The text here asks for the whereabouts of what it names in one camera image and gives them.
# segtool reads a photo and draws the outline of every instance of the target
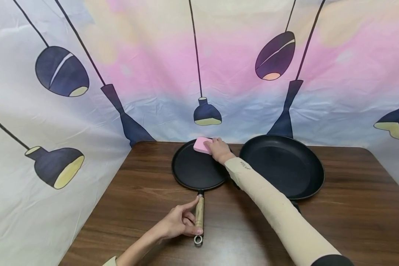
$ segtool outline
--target nonstick pan surface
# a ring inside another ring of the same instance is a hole
[[[239,157],[290,200],[313,196],[325,180],[324,167],[314,152],[289,137],[254,137],[242,146]]]
[[[210,190],[229,179],[226,168],[211,155],[194,151],[191,140],[180,147],[171,161],[171,171],[179,184],[191,190]]]

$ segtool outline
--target sleeve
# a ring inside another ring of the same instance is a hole
[[[112,259],[108,260],[103,266],[117,266],[116,259],[117,257],[113,257]]]
[[[238,187],[260,208],[295,265],[353,265],[332,263],[333,255],[343,256],[303,218],[284,194],[248,163],[236,157],[228,160],[225,167]]]

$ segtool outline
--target fabric backdrop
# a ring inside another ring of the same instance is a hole
[[[268,132],[399,184],[399,0],[0,0],[0,266],[57,265],[136,142]]]

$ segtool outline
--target wooden table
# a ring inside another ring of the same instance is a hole
[[[171,174],[182,143],[138,143],[94,208],[60,265],[101,266],[120,255],[178,204],[195,198]],[[231,145],[237,154],[241,145]],[[356,266],[399,266],[399,186],[362,148],[311,147],[325,185],[299,202],[306,220]],[[205,194],[205,238],[177,238],[148,254],[144,265],[293,265],[262,216],[227,182]]]

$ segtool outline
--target navy blue lamp shade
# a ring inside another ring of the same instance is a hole
[[[291,64],[296,47],[294,33],[286,31],[268,42],[256,60],[256,74],[266,81],[282,76]]]
[[[199,106],[194,111],[194,122],[200,126],[219,125],[222,123],[222,115],[216,107],[208,104],[206,97],[198,99]]]
[[[101,87],[101,90],[119,112],[122,129],[126,138],[130,140],[130,147],[133,147],[140,141],[155,141],[143,126],[126,114],[113,84],[106,84]]]
[[[374,127],[389,131],[390,136],[399,140],[399,109],[380,118],[374,124]]]
[[[35,62],[35,73],[43,87],[61,96],[77,97],[89,88],[84,66],[62,47],[45,48]]]
[[[291,125],[290,107],[293,104],[293,100],[300,90],[303,81],[296,80],[290,81],[288,86],[287,97],[284,102],[284,109],[277,119],[275,124],[273,124],[270,131],[267,133],[269,135],[281,135],[293,138],[293,127]]]
[[[37,176],[57,190],[73,179],[84,162],[84,155],[73,148],[46,151],[37,146],[26,151],[25,156],[35,161],[34,170]]]

